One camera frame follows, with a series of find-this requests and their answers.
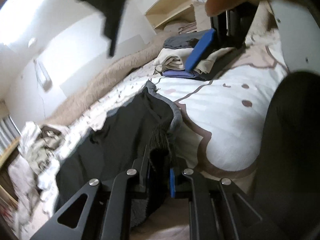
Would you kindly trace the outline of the black garment grey waistband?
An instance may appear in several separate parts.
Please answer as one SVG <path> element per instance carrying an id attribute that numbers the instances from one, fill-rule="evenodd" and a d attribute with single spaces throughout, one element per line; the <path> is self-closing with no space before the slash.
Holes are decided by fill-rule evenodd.
<path id="1" fill-rule="evenodd" d="M 56 175 L 59 195 L 55 210 L 90 179 L 114 179 L 147 154 L 151 163 L 148 197 L 133 200 L 131 227 L 144 223 L 169 195 L 169 170 L 181 125 L 179 108 L 156 93 L 156 86 L 148 81 L 128 102 L 109 111 L 103 127 L 90 129 L 61 162 Z"/>

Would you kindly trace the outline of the pile of unfolded clothes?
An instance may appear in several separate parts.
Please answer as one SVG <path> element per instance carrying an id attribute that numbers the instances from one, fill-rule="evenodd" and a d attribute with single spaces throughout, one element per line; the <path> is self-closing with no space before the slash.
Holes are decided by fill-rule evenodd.
<path id="1" fill-rule="evenodd" d="M 25 123 L 18 155 L 8 168 L 18 197 L 17 219 L 21 225 L 31 220 L 41 194 L 53 187 L 54 170 L 59 166 L 58 151 L 68 132 L 66 126 Z"/>

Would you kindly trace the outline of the folded dark grey garment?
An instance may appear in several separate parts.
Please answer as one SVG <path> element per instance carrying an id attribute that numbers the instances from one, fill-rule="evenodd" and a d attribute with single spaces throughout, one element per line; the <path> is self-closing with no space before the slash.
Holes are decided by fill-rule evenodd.
<path id="1" fill-rule="evenodd" d="M 185 33 L 167 38 L 163 43 L 163 48 L 182 49 L 194 48 L 207 31 Z"/>

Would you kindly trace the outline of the folded beige garment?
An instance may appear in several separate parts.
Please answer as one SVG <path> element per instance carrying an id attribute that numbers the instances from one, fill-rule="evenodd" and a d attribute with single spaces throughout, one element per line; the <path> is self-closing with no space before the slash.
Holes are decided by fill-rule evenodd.
<path id="1" fill-rule="evenodd" d="M 198 74 L 208 74 L 212 70 L 214 63 L 226 55 L 234 48 L 221 48 L 212 52 L 209 56 L 201 60 L 195 67 Z M 163 48 L 159 55 L 154 59 L 153 66 L 155 71 L 162 73 L 166 70 L 185 70 L 187 57 L 191 54 L 193 48 L 169 49 Z"/>

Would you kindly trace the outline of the folded blue garment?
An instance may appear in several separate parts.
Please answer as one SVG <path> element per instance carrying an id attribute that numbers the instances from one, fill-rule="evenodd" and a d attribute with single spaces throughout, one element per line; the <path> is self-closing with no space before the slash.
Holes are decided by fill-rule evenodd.
<path id="1" fill-rule="evenodd" d="M 181 79 L 192 79 L 206 81 L 206 77 L 202 77 L 201 74 L 195 71 L 185 71 L 185 70 L 166 70 L 162 73 L 165 77 L 181 78 Z"/>

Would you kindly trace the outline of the beige fluffy blanket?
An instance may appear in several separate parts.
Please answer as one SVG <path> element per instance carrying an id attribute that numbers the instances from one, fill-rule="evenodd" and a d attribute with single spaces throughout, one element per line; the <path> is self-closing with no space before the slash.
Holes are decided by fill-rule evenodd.
<path id="1" fill-rule="evenodd" d="M 72 124 L 91 105 L 120 83 L 129 72 L 155 59 L 163 48 L 164 41 L 177 34 L 176 31 L 161 31 L 142 50 L 122 57 L 105 67 L 89 81 L 85 88 L 73 93 L 61 103 L 44 123 L 62 126 Z"/>

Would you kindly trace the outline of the cartoon print bed sheet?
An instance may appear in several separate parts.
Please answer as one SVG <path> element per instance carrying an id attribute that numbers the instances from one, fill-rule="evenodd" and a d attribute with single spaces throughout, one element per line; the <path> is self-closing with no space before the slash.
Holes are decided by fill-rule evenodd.
<path id="1" fill-rule="evenodd" d="M 190 167 L 204 163 L 201 172 L 207 178 L 230 175 L 248 192 L 255 175 L 254 162 L 267 108 L 288 70 L 278 29 L 248 35 L 244 51 L 232 62 L 224 63 L 231 54 L 228 51 L 216 60 L 216 65 L 223 65 L 223 69 L 207 81 L 163 77 L 150 61 L 93 103 L 80 97 L 75 98 L 71 108 L 61 105 L 47 125 L 61 130 L 64 139 L 54 151 L 50 165 L 34 180 L 42 193 L 29 221 L 20 227 L 20 239 L 30 239 L 53 215 L 58 194 L 55 177 L 61 161 L 71 154 L 86 132 L 102 128 L 111 112 L 128 103 L 148 81 L 156 86 L 158 94 L 183 109 L 178 155 Z"/>

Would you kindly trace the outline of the wooden side desk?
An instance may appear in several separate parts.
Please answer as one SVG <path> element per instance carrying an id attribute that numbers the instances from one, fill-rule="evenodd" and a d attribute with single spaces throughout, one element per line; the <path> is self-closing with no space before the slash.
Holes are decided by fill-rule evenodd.
<path id="1" fill-rule="evenodd" d="M 10 179 L 8 168 L 18 156 L 19 140 L 19 138 L 16 138 L 1 155 L 1 200 L 14 209 L 17 209 L 18 197 Z"/>

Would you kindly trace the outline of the white window curtain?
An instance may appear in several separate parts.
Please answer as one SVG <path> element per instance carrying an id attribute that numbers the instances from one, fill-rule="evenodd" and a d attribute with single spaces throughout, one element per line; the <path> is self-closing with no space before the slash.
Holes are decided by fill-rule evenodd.
<path id="1" fill-rule="evenodd" d="M 0 122 L 0 148 L 1 155 L 5 150 L 20 137 L 20 132 L 10 115 L 1 118 Z"/>

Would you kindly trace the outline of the wooden wall shelf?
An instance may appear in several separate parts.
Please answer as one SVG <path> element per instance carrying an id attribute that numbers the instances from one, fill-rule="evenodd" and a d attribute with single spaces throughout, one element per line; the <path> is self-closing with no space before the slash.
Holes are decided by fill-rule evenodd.
<path id="1" fill-rule="evenodd" d="M 145 16 L 155 30 L 172 21 L 195 22 L 194 0 L 158 0 Z"/>

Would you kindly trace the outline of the white wall air conditioner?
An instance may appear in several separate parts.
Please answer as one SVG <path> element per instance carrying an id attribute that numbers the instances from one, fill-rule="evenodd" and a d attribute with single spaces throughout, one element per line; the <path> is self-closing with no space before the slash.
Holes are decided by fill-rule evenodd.
<path id="1" fill-rule="evenodd" d="M 33 59 L 35 74 L 38 84 L 45 92 L 48 92 L 52 87 L 52 80 L 44 67 L 44 65 L 37 59 Z"/>

